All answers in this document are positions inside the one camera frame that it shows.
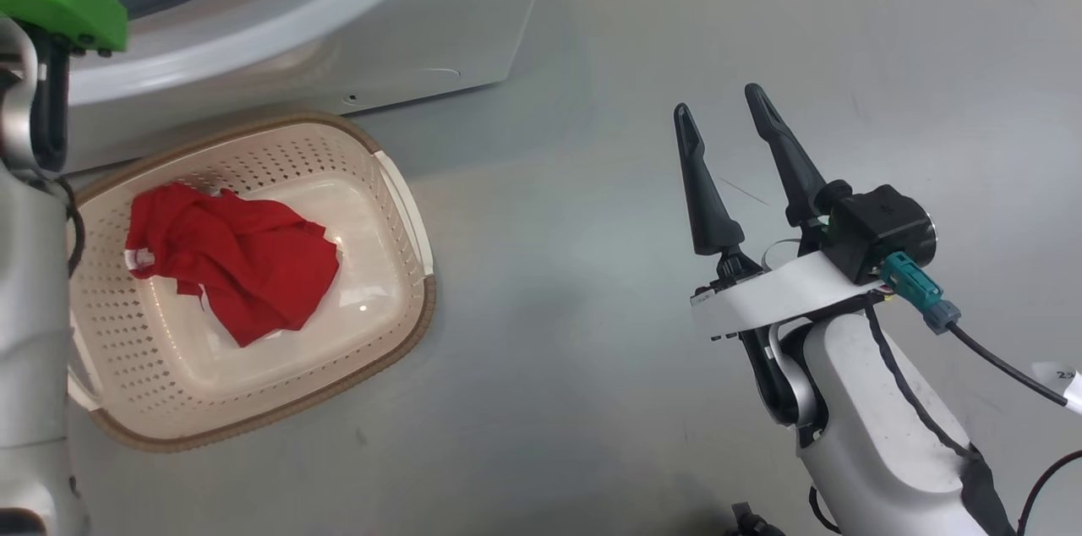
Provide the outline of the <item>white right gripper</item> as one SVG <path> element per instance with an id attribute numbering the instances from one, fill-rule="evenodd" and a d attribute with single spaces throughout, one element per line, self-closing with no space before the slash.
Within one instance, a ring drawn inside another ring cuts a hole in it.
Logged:
<path id="1" fill-rule="evenodd" d="M 787 221 L 792 227 L 812 227 L 820 217 L 830 215 L 837 202 L 850 197 L 849 183 L 826 182 L 760 84 L 745 84 L 743 92 L 757 134 L 768 143 L 786 192 Z M 745 241 L 745 232 L 720 198 L 705 164 L 701 133 L 685 103 L 674 108 L 674 131 L 692 251 L 703 256 L 733 254 Z M 882 284 L 874 279 L 857 285 L 823 252 L 815 252 L 730 288 L 692 297 L 691 315 L 701 334 L 718 338 L 792 321 L 869 293 Z"/>

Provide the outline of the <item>red garment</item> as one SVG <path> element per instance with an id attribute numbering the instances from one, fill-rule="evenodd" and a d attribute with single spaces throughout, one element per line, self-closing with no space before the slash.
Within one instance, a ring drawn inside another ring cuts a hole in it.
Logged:
<path id="1" fill-rule="evenodd" d="M 237 347 L 301 331 L 339 274 L 337 244 L 283 202 L 173 183 L 130 207 L 126 266 L 173 279 L 211 309 Z"/>

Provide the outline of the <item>white front-load washing machine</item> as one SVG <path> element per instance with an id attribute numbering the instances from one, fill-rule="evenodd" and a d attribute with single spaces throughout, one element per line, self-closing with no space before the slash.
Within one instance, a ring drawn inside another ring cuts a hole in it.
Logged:
<path id="1" fill-rule="evenodd" d="M 252 112 L 349 112 L 504 80 L 535 0 L 192 0 L 72 62 L 69 172 Z"/>

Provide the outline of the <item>cream perforated laundry basket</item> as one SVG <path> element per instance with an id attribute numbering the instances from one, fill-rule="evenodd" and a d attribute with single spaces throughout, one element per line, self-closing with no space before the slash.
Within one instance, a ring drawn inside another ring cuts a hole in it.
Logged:
<path id="1" fill-rule="evenodd" d="M 237 347 L 173 282 L 136 279 L 132 200 L 177 182 L 278 200 L 322 225 L 340 270 L 301 331 Z M 322 112 L 214 125 L 79 189 L 85 249 L 71 278 L 67 397 L 135 450 L 196 450 L 328 401 L 413 350 L 435 315 L 428 233 L 390 155 Z"/>

